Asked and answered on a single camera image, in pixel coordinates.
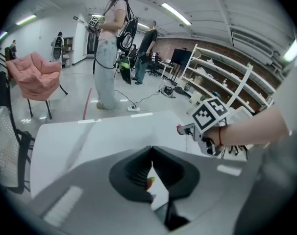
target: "power strip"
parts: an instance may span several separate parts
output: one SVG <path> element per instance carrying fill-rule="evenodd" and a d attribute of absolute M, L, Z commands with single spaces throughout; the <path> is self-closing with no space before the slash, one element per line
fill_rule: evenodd
<path fill-rule="evenodd" d="M 134 108 L 134 106 L 133 107 L 132 106 L 129 106 L 127 108 L 127 111 L 129 111 L 129 112 L 139 112 L 140 111 L 140 108 L 139 107 Z"/>

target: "person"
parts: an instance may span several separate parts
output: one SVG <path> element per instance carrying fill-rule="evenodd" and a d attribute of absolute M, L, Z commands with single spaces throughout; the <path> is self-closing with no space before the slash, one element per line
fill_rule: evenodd
<path fill-rule="evenodd" d="M 297 57 L 294 68 L 273 95 L 274 105 L 252 118 L 204 133 L 214 144 L 266 144 L 297 132 Z"/>
<path fill-rule="evenodd" d="M 99 23 L 99 46 L 96 53 L 95 87 L 99 95 L 98 109 L 112 110 L 116 107 L 114 97 L 114 66 L 117 57 L 117 31 L 124 26 L 128 15 L 128 0 L 110 0 L 104 12 L 104 23 Z"/>
<path fill-rule="evenodd" d="M 17 48 L 16 48 L 16 40 L 12 41 L 11 46 L 9 47 L 11 51 L 11 58 L 16 59 L 17 58 Z"/>
<path fill-rule="evenodd" d="M 52 60 L 57 62 L 62 62 L 62 51 L 65 49 L 65 40 L 62 38 L 62 32 L 60 31 L 50 43 L 52 46 L 51 54 Z"/>
<path fill-rule="evenodd" d="M 157 62 L 159 62 L 161 60 L 162 59 L 160 58 L 159 53 L 157 52 L 156 55 L 155 55 L 155 62 L 157 63 Z"/>
<path fill-rule="evenodd" d="M 136 54 L 137 54 L 137 46 L 135 44 L 132 45 L 130 52 L 129 52 L 129 57 L 131 58 L 135 58 Z"/>
<path fill-rule="evenodd" d="M 142 64 L 140 61 L 140 57 L 146 55 L 147 57 L 150 57 L 152 55 L 152 49 L 153 46 L 156 43 L 157 39 L 157 30 L 155 29 L 156 21 L 150 20 L 148 22 L 149 31 L 145 34 L 142 43 L 138 49 L 138 57 L 135 61 L 135 76 L 132 78 L 132 80 L 136 80 L 135 84 L 140 85 L 143 83 L 145 71 L 148 66 L 148 62 Z"/>

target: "floor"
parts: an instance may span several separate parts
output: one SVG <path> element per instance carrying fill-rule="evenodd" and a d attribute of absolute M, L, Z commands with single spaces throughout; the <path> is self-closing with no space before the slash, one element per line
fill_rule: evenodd
<path fill-rule="evenodd" d="M 131 106 L 131 102 L 118 92 L 115 92 L 115 98 L 118 102 L 115 110 L 107 111 L 96 108 L 98 94 L 94 85 L 92 69 L 93 60 L 89 59 L 71 68 L 62 69 L 60 84 L 69 94 L 65 95 L 63 91 L 58 88 L 49 98 L 52 120 L 49 119 L 46 104 L 39 101 L 30 101 L 33 111 L 33 118 L 31 118 L 27 100 L 22 98 L 19 87 L 17 85 L 13 86 L 11 99 L 17 128 L 22 131 L 28 131 L 35 138 L 39 128 L 43 124 L 88 119 L 97 120 L 99 118 L 135 114 L 134 112 L 127 111 L 127 107 Z M 170 86 L 170 82 L 161 79 L 160 76 L 155 77 L 146 74 L 142 85 L 135 85 L 134 81 L 131 85 L 128 85 L 122 80 L 119 73 L 116 74 L 115 77 L 115 89 L 128 96 L 133 102 L 138 102 L 142 98 L 158 93 L 160 85 Z M 167 98 L 162 94 L 154 95 L 137 103 L 137 107 L 140 107 L 140 113 L 171 110 L 175 112 L 184 124 L 192 123 L 191 117 L 186 114 L 186 112 L 192 108 L 189 98 L 177 93 L 174 93 L 174 96 L 175 98 Z M 245 160 L 244 154 L 235 157 L 226 152 L 225 159 L 230 159 L 230 157 L 235 160 Z M 29 179 L 28 172 L 29 165 L 27 164 L 26 180 Z M 28 203 L 31 200 L 30 194 L 27 191 L 18 196 L 18 198 L 24 203 Z"/>

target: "wristband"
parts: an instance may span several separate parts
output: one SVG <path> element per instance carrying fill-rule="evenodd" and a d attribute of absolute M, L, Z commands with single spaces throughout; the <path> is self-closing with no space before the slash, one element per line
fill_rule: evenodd
<path fill-rule="evenodd" d="M 222 138 L 221 138 L 221 130 L 222 130 L 222 127 L 220 126 L 219 127 L 219 146 L 223 146 L 223 144 L 222 144 Z"/>

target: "monitor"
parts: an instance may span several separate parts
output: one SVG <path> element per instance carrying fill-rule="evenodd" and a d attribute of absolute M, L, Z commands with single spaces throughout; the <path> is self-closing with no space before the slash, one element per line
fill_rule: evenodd
<path fill-rule="evenodd" d="M 192 52 L 184 49 L 174 49 L 173 51 L 173 57 L 172 57 L 172 62 L 176 64 L 180 64 L 183 66 L 186 66 Z"/>

